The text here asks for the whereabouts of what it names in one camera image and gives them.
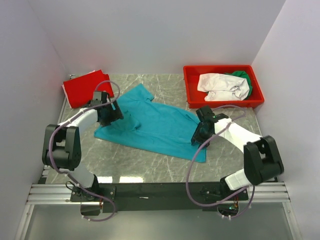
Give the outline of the crumpled white t-shirt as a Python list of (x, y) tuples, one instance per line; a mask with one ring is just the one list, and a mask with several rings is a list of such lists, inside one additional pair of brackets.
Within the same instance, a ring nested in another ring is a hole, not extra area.
[(243, 101), (236, 96), (238, 78), (226, 73), (205, 73), (199, 76), (197, 90), (206, 93), (206, 102)]

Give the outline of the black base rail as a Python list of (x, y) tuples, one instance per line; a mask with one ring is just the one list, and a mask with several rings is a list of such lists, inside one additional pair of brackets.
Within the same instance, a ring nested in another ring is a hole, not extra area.
[[(202, 204), (223, 200), (236, 191), (220, 182), (190, 182), (192, 198)], [(184, 182), (169, 183), (101, 183), (101, 195), (115, 203), (118, 211), (196, 210), (216, 211), (216, 206), (201, 207), (193, 203)]]

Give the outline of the green t-shirt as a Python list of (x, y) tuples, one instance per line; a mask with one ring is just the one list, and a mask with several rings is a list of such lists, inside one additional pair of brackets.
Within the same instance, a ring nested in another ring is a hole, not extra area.
[(236, 96), (238, 98), (247, 99), (251, 96), (253, 91), (252, 81), (246, 71), (237, 70), (232, 73), (226, 73), (226, 75), (238, 78), (236, 84)]

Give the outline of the folded red t-shirt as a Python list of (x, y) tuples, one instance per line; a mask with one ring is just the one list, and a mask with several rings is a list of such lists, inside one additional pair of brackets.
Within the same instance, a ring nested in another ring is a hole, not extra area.
[(109, 80), (110, 77), (108, 74), (104, 74), (102, 70), (96, 70), (93, 73), (64, 81), (63, 84), (68, 96), (69, 106), (72, 109), (84, 106), (92, 99), (97, 85)]

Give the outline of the teal t-shirt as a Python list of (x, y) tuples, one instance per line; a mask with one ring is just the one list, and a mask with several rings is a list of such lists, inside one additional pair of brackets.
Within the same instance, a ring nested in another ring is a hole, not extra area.
[(198, 163), (206, 161), (206, 150), (196, 153), (198, 146), (191, 144), (200, 122), (194, 113), (155, 102), (142, 84), (120, 96), (117, 103), (123, 119), (98, 127), (95, 138), (185, 160), (195, 157)]

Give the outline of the red plastic bin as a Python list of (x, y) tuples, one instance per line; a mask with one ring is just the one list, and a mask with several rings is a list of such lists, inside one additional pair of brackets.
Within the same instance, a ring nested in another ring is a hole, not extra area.
[[(200, 75), (208, 73), (233, 73), (235, 71), (244, 71), (248, 74), (253, 87), (251, 95), (241, 101), (205, 101), (204, 92), (197, 90)], [(199, 109), (203, 106), (217, 108), (224, 105), (235, 105), (242, 108), (256, 108), (265, 102), (262, 90), (258, 80), (250, 65), (185, 65), (183, 75), (186, 89), (186, 96), (189, 108)]]

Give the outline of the aluminium frame rail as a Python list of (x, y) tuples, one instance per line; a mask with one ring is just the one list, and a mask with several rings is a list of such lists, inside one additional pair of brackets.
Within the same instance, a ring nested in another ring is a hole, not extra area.
[[(84, 134), (83, 162), (103, 183), (182, 182), (189, 161), (95, 139)], [(125, 211), (101, 222), (81, 218), (66, 178), (45, 167), (32, 185), (16, 233), (18, 240), (299, 240), (286, 185), (269, 181), (249, 193), (251, 207), (234, 219), (193, 210)]]

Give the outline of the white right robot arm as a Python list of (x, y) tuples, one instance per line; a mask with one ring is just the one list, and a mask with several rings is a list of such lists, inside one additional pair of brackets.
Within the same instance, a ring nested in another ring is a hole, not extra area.
[(220, 136), (243, 153), (243, 168), (220, 180), (219, 193), (230, 200), (237, 190), (257, 186), (284, 172), (276, 141), (270, 135), (261, 136), (246, 130), (224, 113), (215, 114), (209, 106), (196, 110), (199, 123), (191, 144), (210, 145), (212, 137)]

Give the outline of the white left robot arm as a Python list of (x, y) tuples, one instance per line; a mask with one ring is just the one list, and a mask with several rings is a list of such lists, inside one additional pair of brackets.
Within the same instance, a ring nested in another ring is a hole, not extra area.
[(78, 197), (94, 201), (102, 196), (98, 178), (82, 163), (81, 134), (99, 123), (109, 126), (124, 118), (116, 100), (105, 91), (94, 91), (92, 99), (78, 113), (60, 124), (49, 124), (45, 129), (42, 162), (60, 174), (65, 174), (73, 184)]

